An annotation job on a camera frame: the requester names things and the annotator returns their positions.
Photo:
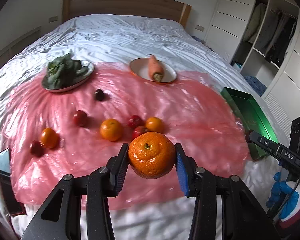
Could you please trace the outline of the small orange mandarin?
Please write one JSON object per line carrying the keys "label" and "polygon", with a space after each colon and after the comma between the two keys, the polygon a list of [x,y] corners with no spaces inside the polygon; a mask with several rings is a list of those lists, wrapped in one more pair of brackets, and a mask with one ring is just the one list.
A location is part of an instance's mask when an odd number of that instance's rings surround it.
{"label": "small orange mandarin", "polygon": [[147,119],[145,126],[152,132],[163,133],[165,130],[164,122],[158,117],[150,117]]}

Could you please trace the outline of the large orange mandarin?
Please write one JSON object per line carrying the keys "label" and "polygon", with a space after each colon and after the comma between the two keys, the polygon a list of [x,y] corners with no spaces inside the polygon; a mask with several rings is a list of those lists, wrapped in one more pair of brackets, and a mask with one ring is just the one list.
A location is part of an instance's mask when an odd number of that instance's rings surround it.
{"label": "large orange mandarin", "polygon": [[157,132],[147,132],[132,140],[128,156],[129,163],[138,176],[158,179],[172,170],[176,152],[168,137]]}

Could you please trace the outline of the red apple tomato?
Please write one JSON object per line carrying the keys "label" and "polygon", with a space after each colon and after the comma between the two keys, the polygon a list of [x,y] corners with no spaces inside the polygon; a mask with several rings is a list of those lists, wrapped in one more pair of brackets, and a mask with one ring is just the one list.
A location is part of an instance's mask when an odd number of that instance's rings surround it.
{"label": "red apple tomato", "polygon": [[149,129],[146,126],[136,127],[132,133],[132,140],[147,132],[149,132]]}

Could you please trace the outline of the dark purple plum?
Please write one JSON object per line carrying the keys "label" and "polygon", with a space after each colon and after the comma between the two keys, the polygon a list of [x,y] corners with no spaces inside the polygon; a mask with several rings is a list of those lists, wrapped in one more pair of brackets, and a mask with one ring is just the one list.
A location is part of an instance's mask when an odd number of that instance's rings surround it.
{"label": "dark purple plum", "polygon": [[97,89],[95,92],[94,92],[94,99],[96,101],[104,101],[106,98],[106,95],[105,93],[103,92],[102,89]]}

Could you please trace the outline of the green rectangular tray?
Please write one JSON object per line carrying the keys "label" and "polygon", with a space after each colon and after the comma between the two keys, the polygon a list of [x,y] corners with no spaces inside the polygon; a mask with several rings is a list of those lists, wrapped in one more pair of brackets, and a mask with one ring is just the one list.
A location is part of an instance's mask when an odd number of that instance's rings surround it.
{"label": "green rectangular tray", "polygon": [[276,134],[266,115],[251,94],[224,87],[221,91],[234,115],[241,120],[245,133],[254,130],[268,140],[278,143]]}

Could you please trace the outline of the black smartphone red case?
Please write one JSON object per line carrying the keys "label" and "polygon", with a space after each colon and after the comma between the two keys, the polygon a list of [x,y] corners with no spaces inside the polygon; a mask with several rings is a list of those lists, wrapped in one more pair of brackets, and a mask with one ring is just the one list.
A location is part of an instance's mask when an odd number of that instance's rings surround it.
{"label": "black smartphone red case", "polygon": [[9,215],[18,216],[23,215],[25,213],[25,209],[23,204],[16,200],[12,189],[10,156],[11,151],[9,148],[0,152],[0,185]]}

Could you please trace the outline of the blue folded towel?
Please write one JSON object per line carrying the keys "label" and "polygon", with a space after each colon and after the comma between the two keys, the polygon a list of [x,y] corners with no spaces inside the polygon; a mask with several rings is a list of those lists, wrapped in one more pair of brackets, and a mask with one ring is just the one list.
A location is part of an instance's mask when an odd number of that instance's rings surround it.
{"label": "blue folded towel", "polygon": [[259,96],[262,96],[267,90],[267,87],[254,76],[244,76],[244,79]]}

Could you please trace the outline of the pink plastic sheet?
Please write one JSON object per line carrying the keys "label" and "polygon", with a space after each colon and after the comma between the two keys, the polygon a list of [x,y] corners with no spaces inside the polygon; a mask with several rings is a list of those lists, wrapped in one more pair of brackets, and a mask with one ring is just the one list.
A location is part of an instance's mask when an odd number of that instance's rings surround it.
{"label": "pink plastic sheet", "polygon": [[[13,192],[21,203],[42,204],[65,174],[86,176],[117,155],[132,131],[125,127],[116,142],[103,139],[99,127],[110,118],[126,125],[132,115],[158,117],[166,136],[181,143],[198,165],[222,177],[243,172],[249,155],[244,130],[206,73],[180,72],[174,83],[159,85],[132,74],[125,64],[98,62],[84,84],[60,94],[45,90],[43,77],[39,73],[12,90],[1,128],[3,146],[11,150]],[[105,93],[104,101],[94,99],[97,89]],[[74,124],[77,110],[88,115],[83,127]],[[30,144],[40,142],[46,128],[56,131],[59,141],[54,148],[43,147],[37,158]]]}

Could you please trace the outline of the white wardrobe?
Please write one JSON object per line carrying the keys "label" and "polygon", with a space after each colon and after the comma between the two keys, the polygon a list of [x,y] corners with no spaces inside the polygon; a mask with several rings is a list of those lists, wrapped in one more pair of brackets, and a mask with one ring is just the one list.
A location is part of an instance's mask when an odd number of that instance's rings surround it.
{"label": "white wardrobe", "polygon": [[205,44],[243,77],[265,85],[262,101],[288,139],[300,116],[300,7],[294,0],[218,0]]}

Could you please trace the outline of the hanging dark clothes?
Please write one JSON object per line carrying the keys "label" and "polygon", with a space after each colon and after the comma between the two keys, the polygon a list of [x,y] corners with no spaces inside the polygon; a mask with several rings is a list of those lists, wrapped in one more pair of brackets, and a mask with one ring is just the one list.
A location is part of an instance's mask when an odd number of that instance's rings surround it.
{"label": "hanging dark clothes", "polygon": [[266,61],[281,67],[294,36],[297,19],[282,10],[272,13],[264,38]]}

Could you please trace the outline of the orange carrot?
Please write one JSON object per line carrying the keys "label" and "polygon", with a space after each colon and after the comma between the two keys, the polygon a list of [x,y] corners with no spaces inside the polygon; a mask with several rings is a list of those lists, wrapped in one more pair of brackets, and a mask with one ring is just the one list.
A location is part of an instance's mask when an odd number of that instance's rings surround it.
{"label": "orange carrot", "polygon": [[161,82],[164,77],[164,68],[154,55],[148,59],[148,75],[155,82]]}

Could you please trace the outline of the grey plate with greens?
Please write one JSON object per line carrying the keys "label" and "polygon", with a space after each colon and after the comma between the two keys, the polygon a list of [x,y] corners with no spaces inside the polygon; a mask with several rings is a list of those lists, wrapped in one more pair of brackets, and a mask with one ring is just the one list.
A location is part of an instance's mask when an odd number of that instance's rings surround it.
{"label": "grey plate with greens", "polygon": [[92,62],[57,57],[48,63],[42,87],[53,93],[66,92],[84,83],[93,71]]}

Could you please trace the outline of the green leafy vegetable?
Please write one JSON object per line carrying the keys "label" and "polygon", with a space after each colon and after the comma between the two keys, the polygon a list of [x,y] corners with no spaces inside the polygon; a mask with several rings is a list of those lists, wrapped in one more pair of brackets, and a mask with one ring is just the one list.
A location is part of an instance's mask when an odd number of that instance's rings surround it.
{"label": "green leafy vegetable", "polygon": [[88,70],[88,65],[84,66],[82,61],[73,59],[71,53],[58,56],[47,64],[44,85],[52,90],[69,87]]}

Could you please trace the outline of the wooden headboard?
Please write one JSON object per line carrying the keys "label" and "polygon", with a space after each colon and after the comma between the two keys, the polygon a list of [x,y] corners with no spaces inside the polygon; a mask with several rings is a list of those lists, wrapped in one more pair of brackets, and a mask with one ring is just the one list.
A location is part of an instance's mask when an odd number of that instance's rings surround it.
{"label": "wooden headboard", "polygon": [[62,22],[91,14],[162,18],[186,27],[192,7],[175,0],[63,0]]}

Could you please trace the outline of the wall socket plate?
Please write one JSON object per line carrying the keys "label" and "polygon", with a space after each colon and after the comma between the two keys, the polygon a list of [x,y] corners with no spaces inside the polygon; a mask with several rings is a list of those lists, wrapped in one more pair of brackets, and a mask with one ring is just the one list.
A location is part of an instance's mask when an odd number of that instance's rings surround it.
{"label": "wall socket plate", "polygon": [[58,21],[58,16],[53,16],[49,18],[49,23],[56,22],[56,21]]}

